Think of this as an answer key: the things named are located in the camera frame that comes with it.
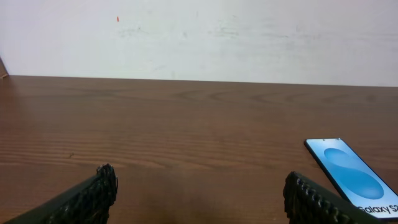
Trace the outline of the blue Galaxy smartphone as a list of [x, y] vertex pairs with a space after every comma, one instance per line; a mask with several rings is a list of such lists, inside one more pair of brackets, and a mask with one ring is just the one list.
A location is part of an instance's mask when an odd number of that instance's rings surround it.
[[340, 138], [304, 145], [339, 194], [376, 218], [397, 219], [397, 194]]

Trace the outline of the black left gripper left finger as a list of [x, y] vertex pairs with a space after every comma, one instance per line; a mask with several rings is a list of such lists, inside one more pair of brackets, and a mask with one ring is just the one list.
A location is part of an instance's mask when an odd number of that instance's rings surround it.
[[94, 176], [6, 224], [107, 224], [117, 192], [114, 167], [103, 164]]

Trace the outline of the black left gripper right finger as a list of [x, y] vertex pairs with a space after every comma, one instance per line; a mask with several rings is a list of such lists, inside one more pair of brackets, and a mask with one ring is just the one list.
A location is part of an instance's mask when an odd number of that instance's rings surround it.
[[291, 172], [283, 190], [290, 224], [383, 224], [306, 176]]

